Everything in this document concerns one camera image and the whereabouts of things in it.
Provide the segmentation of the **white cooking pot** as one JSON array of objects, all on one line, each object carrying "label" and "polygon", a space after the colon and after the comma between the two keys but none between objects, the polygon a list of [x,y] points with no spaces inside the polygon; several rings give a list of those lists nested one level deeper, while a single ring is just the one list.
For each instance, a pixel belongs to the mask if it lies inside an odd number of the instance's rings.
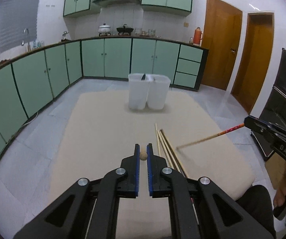
[{"label": "white cooking pot", "polygon": [[99,26],[99,37],[100,36],[110,36],[111,35],[111,27],[106,23],[103,23]]}]

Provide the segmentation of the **green lower kitchen cabinets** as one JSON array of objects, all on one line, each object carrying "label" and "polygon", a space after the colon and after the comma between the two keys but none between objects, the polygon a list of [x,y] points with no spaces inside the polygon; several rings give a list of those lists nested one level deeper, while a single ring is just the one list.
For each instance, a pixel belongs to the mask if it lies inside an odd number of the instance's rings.
[{"label": "green lower kitchen cabinets", "polygon": [[208,50],[135,37],[90,38],[37,49],[0,65],[0,154],[27,121],[82,78],[126,80],[165,75],[173,87],[197,91]]}]

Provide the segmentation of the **left white plastic container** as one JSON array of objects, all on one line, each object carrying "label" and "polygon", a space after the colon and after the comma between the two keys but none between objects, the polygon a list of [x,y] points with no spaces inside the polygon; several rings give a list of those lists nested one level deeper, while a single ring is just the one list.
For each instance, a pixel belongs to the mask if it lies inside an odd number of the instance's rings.
[{"label": "left white plastic container", "polygon": [[129,100],[131,110],[143,110],[146,107],[150,80],[145,73],[131,73],[128,75]]}]

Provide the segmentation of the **grey window blind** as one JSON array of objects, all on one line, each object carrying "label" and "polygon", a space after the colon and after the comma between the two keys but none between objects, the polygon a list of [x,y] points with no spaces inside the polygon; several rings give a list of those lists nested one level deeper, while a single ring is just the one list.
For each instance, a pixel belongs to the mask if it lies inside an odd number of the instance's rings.
[{"label": "grey window blind", "polygon": [[25,28],[37,36],[39,0],[0,0],[0,54],[20,46]]}]

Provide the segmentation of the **glass jars on counter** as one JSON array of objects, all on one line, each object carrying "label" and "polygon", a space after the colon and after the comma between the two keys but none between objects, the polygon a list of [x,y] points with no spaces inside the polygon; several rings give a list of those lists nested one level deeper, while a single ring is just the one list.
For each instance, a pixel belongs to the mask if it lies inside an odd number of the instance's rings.
[{"label": "glass jars on counter", "polygon": [[142,28],[136,27],[134,29],[134,33],[136,36],[141,36],[141,37],[155,37],[156,36],[156,30],[154,29],[143,30]]}]

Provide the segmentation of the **plain wooden chopstick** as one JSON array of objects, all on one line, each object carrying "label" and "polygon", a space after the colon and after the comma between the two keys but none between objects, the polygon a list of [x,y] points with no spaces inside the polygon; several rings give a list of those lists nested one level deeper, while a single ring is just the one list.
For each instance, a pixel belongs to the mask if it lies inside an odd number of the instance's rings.
[{"label": "plain wooden chopstick", "polygon": [[146,161],[147,160],[148,154],[147,154],[146,148],[144,148],[144,147],[140,148],[140,155],[139,155],[139,157],[140,157],[140,160],[142,160],[142,161]]}]

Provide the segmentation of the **chrome sink faucet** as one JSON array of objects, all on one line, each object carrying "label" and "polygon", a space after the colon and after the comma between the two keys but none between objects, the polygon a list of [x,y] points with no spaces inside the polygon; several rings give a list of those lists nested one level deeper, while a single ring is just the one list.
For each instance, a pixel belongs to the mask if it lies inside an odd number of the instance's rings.
[{"label": "chrome sink faucet", "polygon": [[25,28],[23,31],[23,38],[22,38],[22,43],[21,45],[24,46],[24,44],[28,44],[30,43],[30,33],[29,33],[29,29]]}]

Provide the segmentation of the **black range hood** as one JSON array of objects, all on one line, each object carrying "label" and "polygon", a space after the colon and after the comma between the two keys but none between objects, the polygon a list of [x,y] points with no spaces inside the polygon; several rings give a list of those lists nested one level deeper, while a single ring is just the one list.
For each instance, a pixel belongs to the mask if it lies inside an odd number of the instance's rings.
[{"label": "black range hood", "polygon": [[103,8],[117,4],[141,4],[140,0],[94,0],[93,3]]}]

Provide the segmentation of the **white plastic container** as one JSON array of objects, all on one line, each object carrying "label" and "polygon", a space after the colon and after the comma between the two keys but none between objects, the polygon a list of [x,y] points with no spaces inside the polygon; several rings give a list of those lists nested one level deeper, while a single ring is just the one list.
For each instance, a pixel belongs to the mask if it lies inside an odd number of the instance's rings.
[{"label": "white plastic container", "polygon": [[164,108],[171,80],[165,75],[148,74],[149,90],[147,106],[152,110]]},{"label": "white plastic container", "polygon": [[131,73],[128,75],[129,100],[131,110],[143,110],[146,107],[150,80],[145,73]]}]

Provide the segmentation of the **black wok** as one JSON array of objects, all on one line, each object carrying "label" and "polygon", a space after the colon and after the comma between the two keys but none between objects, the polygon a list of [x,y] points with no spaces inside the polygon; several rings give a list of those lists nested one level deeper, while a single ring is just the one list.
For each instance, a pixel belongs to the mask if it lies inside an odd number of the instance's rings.
[{"label": "black wok", "polygon": [[124,24],[121,27],[116,28],[119,36],[130,36],[134,29],[132,27],[129,27],[127,24]]}]

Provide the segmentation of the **light wooden chopstick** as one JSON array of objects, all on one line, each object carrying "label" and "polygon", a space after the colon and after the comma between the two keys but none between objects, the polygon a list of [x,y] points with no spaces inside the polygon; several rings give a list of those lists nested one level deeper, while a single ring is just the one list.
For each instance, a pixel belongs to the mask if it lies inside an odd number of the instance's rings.
[{"label": "light wooden chopstick", "polygon": [[155,123],[154,126],[155,126],[155,134],[156,134],[157,152],[158,152],[158,156],[161,157],[160,139],[159,139],[159,134],[158,134],[158,129],[157,129],[157,123]]}]

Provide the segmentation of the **brown wooden door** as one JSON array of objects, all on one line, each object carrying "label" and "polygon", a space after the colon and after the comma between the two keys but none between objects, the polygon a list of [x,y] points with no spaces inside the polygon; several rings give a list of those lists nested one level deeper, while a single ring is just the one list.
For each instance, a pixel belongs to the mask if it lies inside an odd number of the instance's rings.
[{"label": "brown wooden door", "polygon": [[274,13],[251,13],[238,73],[231,91],[247,113],[251,113],[266,78],[274,40]]},{"label": "brown wooden door", "polygon": [[238,52],[242,11],[222,0],[207,0],[202,47],[208,56],[202,84],[227,90]]}]

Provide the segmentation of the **right white plastic container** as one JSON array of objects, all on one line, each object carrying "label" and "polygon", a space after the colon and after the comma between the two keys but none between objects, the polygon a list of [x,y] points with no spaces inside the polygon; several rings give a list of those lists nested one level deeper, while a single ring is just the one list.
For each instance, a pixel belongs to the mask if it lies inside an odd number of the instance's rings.
[{"label": "right white plastic container", "polygon": [[149,90],[147,106],[152,110],[164,108],[171,80],[165,75],[148,74]]}]

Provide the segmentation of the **red patterned wooden chopstick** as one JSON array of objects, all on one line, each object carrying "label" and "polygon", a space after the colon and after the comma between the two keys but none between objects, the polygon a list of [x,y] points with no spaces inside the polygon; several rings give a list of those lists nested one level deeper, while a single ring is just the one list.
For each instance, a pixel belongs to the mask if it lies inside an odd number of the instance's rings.
[{"label": "red patterned wooden chopstick", "polygon": [[205,142],[205,141],[208,141],[208,140],[217,138],[217,137],[219,137],[219,136],[225,135],[225,134],[227,134],[227,133],[236,131],[236,130],[238,130],[238,129],[240,129],[240,128],[243,128],[243,127],[245,127],[245,124],[244,124],[244,123],[241,123],[241,124],[239,124],[239,125],[236,125],[236,126],[234,126],[234,127],[232,127],[232,128],[229,128],[229,129],[226,129],[226,130],[224,130],[224,131],[221,131],[221,132],[219,132],[219,133],[217,133],[217,134],[208,136],[208,137],[206,137],[206,138],[202,138],[202,139],[197,140],[197,141],[189,142],[189,143],[184,144],[184,145],[179,145],[179,146],[176,147],[176,149],[177,149],[177,150],[180,150],[180,149],[183,149],[183,148],[186,148],[186,147],[189,147],[189,146],[193,146],[193,145],[196,145],[196,144],[199,144],[199,143],[202,143],[202,142]]}]

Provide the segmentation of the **dark red handled chopstick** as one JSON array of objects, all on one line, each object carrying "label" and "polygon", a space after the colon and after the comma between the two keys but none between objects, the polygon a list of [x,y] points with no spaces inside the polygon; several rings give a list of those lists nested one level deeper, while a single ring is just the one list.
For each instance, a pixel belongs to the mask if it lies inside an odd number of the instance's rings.
[{"label": "dark red handled chopstick", "polygon": [[179,166],[179,168],[180,168],[180,173],[181,173],[184,177],[188,177],[187,172],[186,172],[185,168],[183,167],[183,164],[182,164],[181,161],[179,160],[179,158],[178,158],[178,156],[177,156],[177,154],[176,154],[176,152],[175,152],[173,146],[171,145],[169,139],[166,137],[166,135],[165,135],[165,133],[164,133],[164,131],[163,131],[162,129],[161,129],[160,131],[161,131],[163,137],[165,138],[166,143],[167,143],[167,145],[169,146],[170,151],[172,152],[172,156],[174,157],[175,162],[178,164],[178,166]]}]

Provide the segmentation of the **orange thermos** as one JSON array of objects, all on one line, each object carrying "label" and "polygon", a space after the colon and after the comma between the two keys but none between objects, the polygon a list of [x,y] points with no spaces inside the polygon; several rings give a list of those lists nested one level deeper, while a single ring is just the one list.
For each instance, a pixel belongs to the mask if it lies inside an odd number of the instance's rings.
[{"label": "orange thermos", "polygon": [[202,41],[202,30],[200,27],[197,27],[194,31],[194,37],[193,37],[193,44],[200,46]]}]

